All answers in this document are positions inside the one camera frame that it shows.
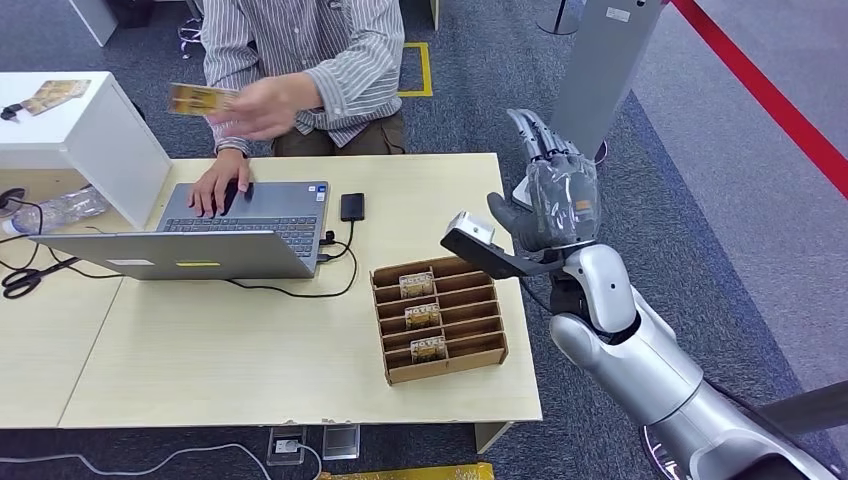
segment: desk leg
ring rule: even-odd
[[[506,433],[513,422],[475,423],[474,436],[477,437],[477,453],[482,455],[501,435]]]

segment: plastic bottle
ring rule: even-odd
[[[47,233],[83,218],[100,215],[109,209],[109,202],[94,187],[88,186],[48,200],[39,206],[44,212],[41,233]],[[37,235],[40,216],[37,208],[22,205],[11,219],[3,222],[3,230],[9,235]]]

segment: robot finger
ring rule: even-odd
[[[521,144],[524,146],[527,151],[528,162],[535,162],[540,158],[545,157],[545,153],[541,149],[539,149],[538,142],[536,140],[535,132],[530,124],[527,122],[527,119],[524,118],[517,110],[507,109],[506,113],[512,118],[512,121],[515,122],[515,126],[518,127],[518,135],[521,137]]]

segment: laptop lid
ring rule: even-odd
[[[311,278],[270,231],[34,235],[32,241],[138,280]]]

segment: black cable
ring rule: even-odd
[[[50,250],[50,255],[53,256],[54,260],[56,260],[59,263],[61,263],[63,261],[63,260],[59,259],[58,256],[56,256],[56,252],[53,251],[52,248],[50,248],[50,247],[47,247],[47,248],[48,248],[48,250]],[[76,273],[82,275],[85,278],[90,278],[92,280],[103,280],[103,279],[106,279],[106,278],[118,278],[118,277],[124,276],[123,274],[120,274],[120,273],[114,273],[114,274],[109,274],[109,275],[92,275],[90,273],[85,273],[81,270],[77,270],[76,267],[67,266],[65,268],[67,268],[68,270],[71,270],[73,272],[76,272]]]
[[[342,250],[341,253],[339,253],[337,255],[327,255],[326,261],[335,260],[335,259],[341,257],[342,255],[344,255],[345,253],[350,251],[350,247],[348,245],[353,245],[353,224],[354,223],[356,223],[356,221],[350,222],[350,234],[348,234],[348,236],[347,236],[347,245],[345,245],[344,250]],[[335,245],[344,245],[342,242],[336,242],[336,241],[332,241],[330,243],[330,245],[334,245],[334,244]]]
[[[10,201],[10,202],[20,203],[21,205],[29,205],[31,207],[37,208],[38,209],[38,234],[41,235],[41,231],[44,229],[44,210],[41,209],[41,205],[39,205],[37,203],[27,202],[25,200],[21,200],[19,198],[15,198],[15,197],[10,197],[10,198],[7,198],[6,200]],[[17,235],[17,236],[12,237],[12,238],[7,238],[0,243],[11,242],[12,240],[17,240],[19,238],[25,238],[25,237],[28,237],[28,236],[29,235],[26,235],[26,234]],[[21,270],[27,269],[27,268],[30,267],[30,265],[32,265],[32,262],[35,261],[35,257],[38,255],[38,247],[40,247],[40,246],[41,245],[39,245],[38,243],[35,244],[35,248],[32,249],[32,255],[30,255],[29,260],[27,261],[26,265],[24,265],[23,267],[17,267],[16,268],[16,267],[9,265],[8,263],[6,263],[2,260],[0,260],[0,265],[3,265],[4,267],[8,268],[9,270],[11,270],[13,272],[19,272]]]
[[[524,288],[524,291],[525,291],[525,292],[527,292],[527,294],[528,294],[528,295],[530,295],[530,298],[532,298],[532,299],[533,299],[533,301],[534,301],[534,302],[536,302],[536,304],[537,304],[537,305],[539,305],[540,307],[542,307],[542,309],[543,309],[543,310],[545,310],[546,312],[548,312],[548,313],[550,313],[551,315],[553,315],[553,313],[554,313],[554,312],[552,312],[552,311],[551,311],[551,307],[549,307],[549,306],[548,306],[545,302],[543,302],[543,301],[542,301],[542,299],[540,299],[540,298],[536,295],[536,292],[534,292],[533,290],[530,290],[530,286],[529,286],[529,285],[527,285],[527,281],[526,281],[526,280],[524,280],[523,278],[519,277],[519,278],[518,278],[518,281],[519,281],[519,283],[521,283],[521,286]]]
[[[345,249],[343,252],[349,253],[350,257],[353,259],[353,274],[350,276],[350,281],[347,286],[338,292],[335,293],[319,293],[319,294],[304,294],[304,293],[294,293],[289,292],[288,290],[284,290],[279,287],[272,287],[270,285],[245,285],[243,283],[239,283],[235,280],[224,280],[227,283],[235,285],[237,287],[244,288],[246,290],[271,290],[274,292],[282,293],[284,295],[288,295],[294,298],[332,298],[332,297],[340,297],[347,293],[350,290],[350,287],[353,286],[353,282],[356,280],[356,271],[359,269],[359,264],[356,260],[356,255],[353,253],[353,250],[350,249],[350,244],[345,242],[333,241],[330,245],[344,245]]]

